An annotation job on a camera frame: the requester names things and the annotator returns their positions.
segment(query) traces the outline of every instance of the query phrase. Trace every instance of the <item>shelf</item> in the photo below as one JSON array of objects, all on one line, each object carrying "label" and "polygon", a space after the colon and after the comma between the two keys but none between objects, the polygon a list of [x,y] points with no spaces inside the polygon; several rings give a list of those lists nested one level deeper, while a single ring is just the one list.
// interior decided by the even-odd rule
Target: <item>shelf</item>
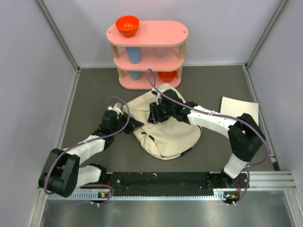
[{"label": "shelf", "polygon": [[127,56],[125,48],[119,50],[119,58],[114,58],[116,66],[126,71],[146,71],[151,68],[153,71],[174,71],[179,69],[184,63],[184,59],[178,58],[179,49],[169,47],[163,57],[155,55],[154,48],[141,48],[141,60],[138,64],[132,64]]},{"label": "shelf", "polygon": [[120,34],[115,24],[107,30],[109,42],[123,47],[174,47],[184,43],[187,35],[184,24],[171,20],[142,20],[138,32],[132,37]]},{"label": "shelf", "polygon": [[[146,72],[141,72],[140,79],[138,79],[138,80],[132,80],[127,71],[124,71],[124,75],[125,76],[123,78],[119,77],[119,82],[124,88],[132,89],[132,90],[150,90],[150,89],[152,89],[152,86],[150,85],[150,83],[147,80]],[[157,87],[161,86],[162,84],[167,83],[159,78],[157,72],[155,72],[155,76],[156,76]],[[172,81],[170,81],[168,83],[171,84],[173,87],[178,87],[180,82],[181,82],[181,79],[173,79]]]}]

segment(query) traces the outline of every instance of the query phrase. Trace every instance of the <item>wire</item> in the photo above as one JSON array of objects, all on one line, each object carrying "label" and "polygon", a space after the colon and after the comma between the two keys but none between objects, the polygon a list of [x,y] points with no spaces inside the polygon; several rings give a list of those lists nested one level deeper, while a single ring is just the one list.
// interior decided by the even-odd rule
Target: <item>wire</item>
[{"label": "wire", "polygon": [[[125,104],[126,108],[127,108],[127,111],[130,113],[130,110],[129,110],[129,107],[128,107],[126,101],[124,101],[124,100],[121,99],[120,97],[111,96],[111,97],[109,97],[109,98],[107,99],[107,103],[109,102],[109,100],[110,100],[111,98],[116,98],[116,99],[119,99],[121,102],[123,102],[123,103]],[[116,131],[116,132],[114,132],[114,133],[111,133],[111,134],[109,134],[109,135],[106,135],[106,136],[100,136],[100,137],[97,137],[97,138],[88,140],[88,141],[86,141],[86,142],[89,143],[89,142],[92,142],[92,141],[95,141],[95,140],[105,139],[105,138],[112,137],[112,136],[115,136],[115,135],[119,134],[120,132],[122,132],[122,131],[126,128],[126,126],[127,126],[128,123],[129,123],[129,120],[130,120],[130,114],[129,114],[128,117],[127,117],[127,121],[126,121],[125,125],[124,125],[120,130],[118,130],[118,131]],[[56,164],[58,163],[58,161],[60,160],[60,158],[61,158],[66,152],[68,152],[68,151],[70,151],[71,149],[74,149],[74,148],[76,148],[76,147],[78,147],[78,146],[81,146],[81,145],[83,145],[83,144],[85,144],[85,142],[81,142],[81,143],[78,143],[78,144],[76,144],[76,145],[74,145],[74,146],[72,146],[72,147],[67,148],[67,149],[64,150],[60,155],[58,155],[58,157],[56,158],[56,160],[53,162],[52,166],[50,167],[50,169],[49,169],[49,171],[48,171],[48,173],[47,173],[47,176],[46,176],[46,179],[45,179],[45,183],[44,183],[44,192],[45,192],[47,195],[53,194],[52,192],[48,192],[47,186],[48,186],[48,181],[49,181],[49,178],[50,178],[50,176],[51,176],[51,173],[52,173],[53,169],[55,168]]]},{"label": "wire", "polygon": [[[115,190],[112,186],[107,185],[107,184],[86,184],[83,185],[82,187],[106,187],[109,188],[111,190],[111,193],[109,195],[109,197],[107,198],[107,200],[105,200],[103,203],[100,203],[100,206],[106,204],[109,202],[109,200],[112,198],[112,196],[114,196],[115,194]],[[92,203],[90,201],[84,201],[84,202],[79,202],[73,206],[71,206],[70,208],[66,209],[65,211],[63,211],[58,217],[56,217],[55,219],[51,218],[51,214],[50,214],[50,205],[48,205],[46,207],[46,213],[47,213],[47,218],[50,222],[56,222],[57,220],[59,220],[60,218],[62,218],[62,216],[64,216],[66,213],[70,212],[72,209],[74,209],[75,207],[82,205],[82,204],[89,204]]]},{"label": "wire", "polygon": [[244,189],[242,196],[234,203],[235,206],[243,199],[243,197],[245,196],[245,194],[248,190],[248,187],[250,186],[250,172],[248,171],[247,167],[245,167],[244,169],[247,171],[247,184],[246,184],[246,187]]},{"label": "wire", "polygon": [[[183,103],[181,103],[181,102],[178,102],[178,101],[172,99],[171,97],[168,97],[167,95],[165,95],[165,94],[163,94],[162,92],[160,92],[159,89],[157,89],[156,86],[151,82],[151,78],[150,78],[150,75],[149,75],[149,71],[151,72],[152,76],[154,77],[154,81],[155,81],[155,75],[154,75],[153,71],[152,71],[151,69],[147,69],[147,79],[148,79],[149,83],[150,83],[151,86],[152,86],[159,94],[161,94],[163,97],[165,97],[166,99],[168,99],[168,100],[170,100],[170,101],[172,101],[172,102],[174,102],[174,103],[176,103],[176,104],[178,104],[178,105],[180,105],[180,106],[183,106],[183,107],[185,107],[185,108],[187,108],[187,109],[196,111],[196,112],[201,113],[201,114],[206,114],[206,115],[209,114],[208,112],[204,112],[204,111],[201,111],[201,110],[197,110],[197,109],[195,109],[195,108],[193,108],[193,107],[190,107],[190,106],[185,105],[185,104],[183,104]],[[250,124],[248,124],[248,123],[245,122],[244,120],[239,119],[239,118],[237,118],[237,117],[233,117],[233,116],[229,116],[229,115],[224,115],[224,114],[218,114],[218,113],[213,114],[213,116],[215,116],[215,117],[222,117],[222,118],[229,118],[229,119],[238,121],[238,122],[244,124],[245,126],[249,127],[249,128],[250,128],[250,129],[259,137],[259,139],[262,141],[262,143],[264,144],[264,146],[265,146],[265,148],[266,148],[266,157],[265,157],[262,161],[260,161],[260,162],[258,162],[258,163],[250,164],[250,166],[257,166],[257,165],[261,165],[261,164],[263,164],[264,162],[266,162],[266,160],[267,160],[267,159],[269,158],[269,156],[270,156],[270,153],[269,153],[269,145],[266,143],[266,141],[263,139],[263,137],[261,136],[261,134],[260,134],[257,130],[255,130]]]},{"label": "wire", "polygon": [[240,193],[241,193],[241,184],[240,184],[239,181],[237,182],[237,186],[238,186],[237,194],[240,195]]}]

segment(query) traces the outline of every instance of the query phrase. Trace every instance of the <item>white cloth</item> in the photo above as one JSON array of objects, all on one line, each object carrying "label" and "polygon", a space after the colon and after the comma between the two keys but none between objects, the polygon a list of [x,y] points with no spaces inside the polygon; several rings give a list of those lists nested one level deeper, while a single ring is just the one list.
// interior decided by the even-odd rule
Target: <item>white cloth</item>
[{"label": "white cloth", "polygon": [[[163,84],[160,88],[173,89],[179,98],[183,102],[185,101],[170,84]],[[130,115],[137,121],[144,123],[144,126],[137,129],[134,135],[149,154],[163,160],[177,158],[197,143],[202,130],[198,126],[178,122],[172,117],[163,123],[148,123],[149,104],[156,100],[157,97],[150,91],[128,103]]]}]

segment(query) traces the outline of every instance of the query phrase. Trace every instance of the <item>red bowl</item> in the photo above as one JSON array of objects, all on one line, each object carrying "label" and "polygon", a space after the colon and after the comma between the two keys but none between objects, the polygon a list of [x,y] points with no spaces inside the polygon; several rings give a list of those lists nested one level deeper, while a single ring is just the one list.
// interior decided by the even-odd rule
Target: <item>red bowl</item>
[{"label": "red bowl", "polygon": [[168,82],[168,81],[172,81],[177,76],[177,71],[158,72],[158,75],[162,80]]},{"label": "red bowl", "polygon": [[139,28],[139,19],[132,15],[126,15],[120,17],[116,21],[116,28],[118,31],[127,37],[131,37],[138,31]]}]

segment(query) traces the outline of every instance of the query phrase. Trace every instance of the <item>white paper sheet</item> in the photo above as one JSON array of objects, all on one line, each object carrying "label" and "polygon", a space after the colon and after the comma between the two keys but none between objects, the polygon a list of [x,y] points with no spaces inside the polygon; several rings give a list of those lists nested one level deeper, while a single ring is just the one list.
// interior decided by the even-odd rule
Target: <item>white paper sheet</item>
[{"label": "white paper sheet", "polygon": [[220,113],[236,117],[241,116],[243,113],[247,113],[250,114],[257,125],[259,125],[259,103],[244,102],[223,97]]}]

